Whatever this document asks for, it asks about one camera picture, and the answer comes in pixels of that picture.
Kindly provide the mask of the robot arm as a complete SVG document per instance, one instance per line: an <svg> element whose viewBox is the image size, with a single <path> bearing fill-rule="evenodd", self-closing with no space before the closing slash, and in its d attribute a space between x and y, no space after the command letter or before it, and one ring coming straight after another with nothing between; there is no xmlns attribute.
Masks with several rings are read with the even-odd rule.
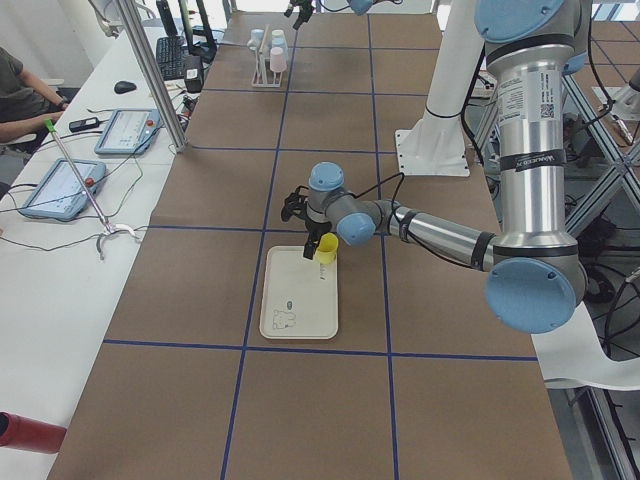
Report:
<svg viewBox="0 0 640 480"><path fill-rule="evenodd" d="M416 244L454 265L487 273L486 301L506 325L542 334L564 325L586 290L576 240L565 228L561 81L582 67L589 44L587 1L481 1L474 23L497 81L500 133L499 233L481 232L395 200L362 201L342 169L317 164L284 201L301 219L311 258L335 231L351 246L376 233Z"/></svg>
<svg viewBox="0 0 640 480"><path fill-rule="evenodd" d="M344 6L331 8L321 0L294 0L289 1L283 15L290 18L294 11L297 11L297 18L294 21L293 29L298 30L303 24L307 23L313 14L317 11L320 13L341 13L349 10L358 16L366 14L373 6L383 3L383 0L347 0Z"/></svg>

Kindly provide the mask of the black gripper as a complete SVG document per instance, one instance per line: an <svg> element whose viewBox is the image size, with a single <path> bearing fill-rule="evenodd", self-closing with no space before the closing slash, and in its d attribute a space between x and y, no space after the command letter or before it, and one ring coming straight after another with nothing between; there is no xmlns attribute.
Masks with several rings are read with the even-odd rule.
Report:
<svg viewBox="0 0 640 480"><path fill-rule="evenodd" d="M298 8L298 17L293 24L295 30L299 30L310 19L310 12L313 12L315 7L312 0L290 0L287 9L284 12L284 16L289 18L293 11Z"/></svg>
<svg viewBox="0 0 640 480"><path fill-rule="evenodd" d="M321 237L330 232L330 222L309 205L309 196L302 193L303 189L306 186L299 185L285 198L280 217L283 222L289 222L292 217L304 222L308 239L304 244L303 257L313 260Z"/></svg>

